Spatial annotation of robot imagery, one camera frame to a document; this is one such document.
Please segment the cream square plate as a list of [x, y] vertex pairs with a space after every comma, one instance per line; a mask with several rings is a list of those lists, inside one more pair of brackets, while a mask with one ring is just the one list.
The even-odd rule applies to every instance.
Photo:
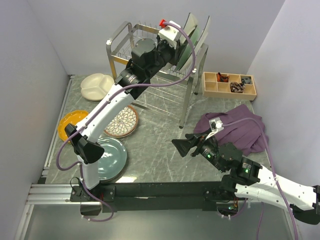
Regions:
[[[188, 35], [188, 37], [191, 35], [192, 31], [196, 28], [196, 26], [198, 26], [197, 18], [192, 13], [189, 13], [183, 28], [184, 32]], [[181, 44], [187, 44], [188, 42], [183, 35], [180, 36], [179, 40]]]

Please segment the floral patterned plate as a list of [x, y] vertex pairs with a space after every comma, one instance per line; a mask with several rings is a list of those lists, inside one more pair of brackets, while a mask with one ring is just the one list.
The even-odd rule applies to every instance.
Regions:
[[129, 135], [138, 125], [137, 118], [114, 118], [104, 129], [104, 133], [114, 138], [122, 138]]
[[131, 106], [126, 106], [104, 129], [110, 137], [122, 138], [129, 135], [138, 125], [137, 111]]

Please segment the dark teal round plate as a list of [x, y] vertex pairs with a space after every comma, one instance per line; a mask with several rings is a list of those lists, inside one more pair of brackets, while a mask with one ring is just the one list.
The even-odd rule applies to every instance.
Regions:
[[98, 173], [104, 171], [122, 171], [127, 163], [127, 150], [116, 138], [100, 137], [97, 143], [103, 147], [104, 153], [98, 160]]

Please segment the cream divided plate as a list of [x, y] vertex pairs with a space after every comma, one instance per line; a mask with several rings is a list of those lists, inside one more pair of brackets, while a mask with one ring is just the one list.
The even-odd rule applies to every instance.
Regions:
[[80, 84], [81, 95], [89, 101], [101, 101], [115, 83], [110, 75], [94, 73], [87, 76]]

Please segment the orange dotted scalloped plate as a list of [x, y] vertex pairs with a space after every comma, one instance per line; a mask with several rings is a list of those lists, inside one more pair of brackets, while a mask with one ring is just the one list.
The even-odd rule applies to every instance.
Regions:
[[68, 124], [76, 125], [83, 120], [89, 113], [85, 110], [75, 110], [67, 113], [59, 122], [57, 127], [57, 133], [62, 141], [67, 140], [68, 136], [65, 132], [65, 127]]

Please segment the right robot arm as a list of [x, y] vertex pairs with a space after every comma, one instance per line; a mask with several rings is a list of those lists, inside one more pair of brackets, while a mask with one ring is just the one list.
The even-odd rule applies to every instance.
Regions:
[[173, 139], [181, 157], [203, 156], [223, 173], [219, 193], [230, 200], [233, 196], [267, 203], [290, 211], [293, 217], [309, 225], [320, 222], [320, 187], [306, 186], [273, 174], [267, 167], [243, 156], [232, 143], [219, 145], [214, 136], [205, 133], [186, 134]]

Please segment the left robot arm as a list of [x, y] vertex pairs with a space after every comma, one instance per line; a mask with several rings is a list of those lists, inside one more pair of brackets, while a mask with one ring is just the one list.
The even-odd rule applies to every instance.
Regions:
[[98, 139], [107, 125], [125, 107], [136, 100], [150, 85], [151, 78], [165, 65], [176, 65], [185, 50], [186, 44], [176, 41], [172, 46], [167, 39], [143, 38], [137, 41], [131, 50], [131, 58], [125, 69], [116, 78], [109, 93], [103, 100], [76, 125], [69, 123], [65, 127], [73, 146], [77, 160], [82, 166], [81, 178], [84, 181], [82, 195], [88, 201], [96, 200], [100, 195], [98, 160], [104, 148]]

